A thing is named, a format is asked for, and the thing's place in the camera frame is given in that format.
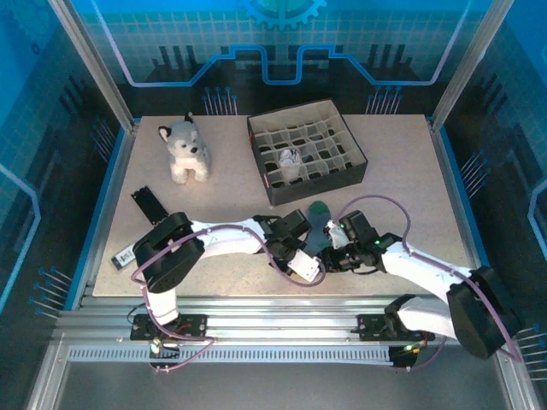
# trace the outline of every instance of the green object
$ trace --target green object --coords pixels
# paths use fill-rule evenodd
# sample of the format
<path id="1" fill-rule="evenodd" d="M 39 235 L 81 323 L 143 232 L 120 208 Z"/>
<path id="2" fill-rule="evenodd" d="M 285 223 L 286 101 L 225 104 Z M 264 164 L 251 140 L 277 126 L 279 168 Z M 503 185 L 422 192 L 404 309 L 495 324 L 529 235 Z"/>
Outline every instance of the green object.
<path id="1" fill-rule="evenodd" d="M 315 256 L 324 248 L 331 246 L 331 241 L 323 232 L 326 223 L 331 220 L 331 211 L 322 201 L 316 201 L 308 207 L 308 222 L 311 231 L 306 238 L 304 252 Z"/>

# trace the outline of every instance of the beige tabletop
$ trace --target beige tabletop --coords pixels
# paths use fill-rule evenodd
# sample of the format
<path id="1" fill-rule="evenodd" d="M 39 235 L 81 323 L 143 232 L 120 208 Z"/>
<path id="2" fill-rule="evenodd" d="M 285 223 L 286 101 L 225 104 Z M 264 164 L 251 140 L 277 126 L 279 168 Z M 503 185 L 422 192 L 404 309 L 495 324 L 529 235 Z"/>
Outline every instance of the beige tabletop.
<path id="1" fill-rule="evenodd" d="M 190 178 L 176 185 L 170 176 L 168 152 L 158 136 L 158 126 L 179 117 L 144 117 L 132 149 L 94 296 L 139 296 L 129 277 L 136 263 L 117 271 L 111 257 L 151 229 L 130 197 L 148 185 L 169 212 L 184 211 L 191 220 L 233 222 L 255 214 L 285 215 L 295 208 L 304 213 L 316 200 L 335 214 L 350 199 L 363 194 L 383 194 L 397 199 L 412 218 L 409 242 L 416 248 L 456 263 L 468 265 L 462 239 L 437 156 L 423 115 L 345 115 L 348 127 L 369 163 L 361 184 L 352 185 L 271 207 L 256 169 L 244 116 L 196 117 L 213 158 L 209 181 Z M 388 202 L 365 200 L 357 204 L 379 234 L 402 233 L 405 222 Z M 323 284 L 300 288 L 288 284 L 268 266 L 264 255 L 224 255 L 199 261 L 178 286 L 179 295 L 274 296 L 346 295 L 374 296 L 425 293 L 409 281 L 384 273 L 361 277 L 351 272 L 329 274 Z"/>

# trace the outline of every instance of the stuffed husky toy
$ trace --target stuffed husky toy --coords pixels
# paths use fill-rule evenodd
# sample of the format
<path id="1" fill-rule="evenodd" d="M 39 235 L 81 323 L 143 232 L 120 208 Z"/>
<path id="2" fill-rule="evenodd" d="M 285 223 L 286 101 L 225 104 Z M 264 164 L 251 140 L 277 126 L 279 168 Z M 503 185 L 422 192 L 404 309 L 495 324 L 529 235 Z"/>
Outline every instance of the stuffed husky toy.
<path id="1" fill-rule="evenodd" d="M 191 113 L 171 126 L 160 126 L 158 131 L 168 146 L 171 178 L 175 183 L 185 184 L 189 169 L 196 172 L 196 181 L 209 179 L 211 157 Z"/>

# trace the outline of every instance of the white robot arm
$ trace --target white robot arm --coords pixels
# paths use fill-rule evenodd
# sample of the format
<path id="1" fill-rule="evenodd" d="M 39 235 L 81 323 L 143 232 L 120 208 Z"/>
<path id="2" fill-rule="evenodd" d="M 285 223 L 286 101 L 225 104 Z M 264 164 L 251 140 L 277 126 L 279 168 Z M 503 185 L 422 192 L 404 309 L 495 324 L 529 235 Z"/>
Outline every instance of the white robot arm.
<path id="1" fill-rule="evenodd" d="M 359 211 L 344 216 L 338 224 L 329 223 L 325 232 L 332 240 L 332 247 L 322 250 L 317 257 L 302 252 L 305 242 L 298 238 L 309 230 L 309 223 L 300 211 L 284 218 L 255 216 L 229 224 L 232 228 L 240 226 L 241 231 L 215 231 L 212 228 L 216 225 L 189 221 L 184 213 L 172 214 L 133 247 L 141 266 L 173 241 L 201 232 L 144 269 L 150 309 L 161 325 L 178 317 L 174 288 L 199 259 L 258 253 L 262 248 L 257 240 L 260 238 L 283 272 L 295 272 L 309 282 L 321 265 L 327 273 L 365 265 L 406 278 L 438 298 L 404 296 L 387 307 L 386 320 L 400 331 L 427 331 L 455 338 L 471 354 L 483 359 L 503 346 L 504 338 L 492 316 L 455 272 L 479 284 L 511 336 L 522 328 L 513 299 L 492 269 L 452 266 L 417 249 L 406 249 L 400 237 L 390 233 L 380 237 Z"/>

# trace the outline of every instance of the metal floor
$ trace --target metal floor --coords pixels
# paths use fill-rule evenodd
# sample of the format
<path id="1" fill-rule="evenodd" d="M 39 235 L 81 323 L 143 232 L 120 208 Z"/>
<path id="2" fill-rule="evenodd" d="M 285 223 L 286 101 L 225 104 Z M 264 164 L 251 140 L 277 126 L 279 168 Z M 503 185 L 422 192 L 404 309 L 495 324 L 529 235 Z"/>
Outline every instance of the metal floor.
<path id="1" fill-rule="evenodd" d="M 511 408 L 495 359 L 448 347 L 415 373 L 378 366 L 193 364 L 155 374 L 147 364 L 69 363 L 58 410 L 502 410 Z"/>

